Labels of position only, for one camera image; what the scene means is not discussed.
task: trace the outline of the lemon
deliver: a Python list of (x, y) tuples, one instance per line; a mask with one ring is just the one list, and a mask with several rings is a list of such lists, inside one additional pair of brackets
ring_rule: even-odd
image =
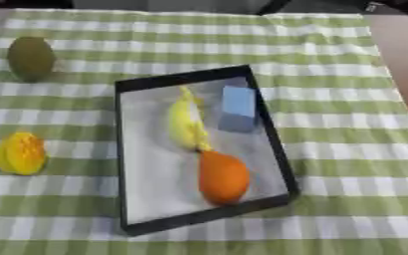
[(30, 175), (46, 160), (43, 141), (29, 132), (15, 132), (0, 141), (0, 170)]

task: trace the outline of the plastic fruit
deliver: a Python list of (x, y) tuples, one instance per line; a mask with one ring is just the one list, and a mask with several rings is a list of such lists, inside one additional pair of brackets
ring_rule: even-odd
[(0, 170), (30, 175), (46, 160), (43, 141), (29, 132), (15, 132), (0, 141)]
[(40, 37), (20, 37), (10, 46), (7, 59), (12, 72), (27, 83), (43, 80), (51, 74), (56, 56)]
[(180, 87), (181, 97), (168, 109), (168, 133), (172, 140), (188, 149), (210, 150), (198, 109), (199, 100), (187, 87)]
[(249, 186), (249, 169), (237, 157), (217, 151), (202, 151), (199, 159), (199, 189), (209, 202), (237, 202)]

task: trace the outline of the orange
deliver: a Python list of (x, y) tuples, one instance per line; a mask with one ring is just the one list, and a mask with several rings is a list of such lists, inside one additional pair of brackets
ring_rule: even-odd
[(217, 205), (237, 202), (249, 186), (249, 169), (237, 157), (217, 151), (202, 151), (199, 159), (199, 189)]

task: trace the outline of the blue cube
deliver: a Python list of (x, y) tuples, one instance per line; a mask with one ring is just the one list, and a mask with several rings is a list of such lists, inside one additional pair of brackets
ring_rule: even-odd
[(255, 92), (249, 88), (226, 86), (219, 129), (248, 132), (255, 127)]

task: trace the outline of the olive green ball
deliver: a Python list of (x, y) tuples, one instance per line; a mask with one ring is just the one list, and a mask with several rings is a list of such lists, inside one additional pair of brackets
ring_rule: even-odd
[(56, 56), (51, 46), (40, 37), (20, 37), (7, 52), (9, 67), (22, 81), (36, 83), (51, 74)]

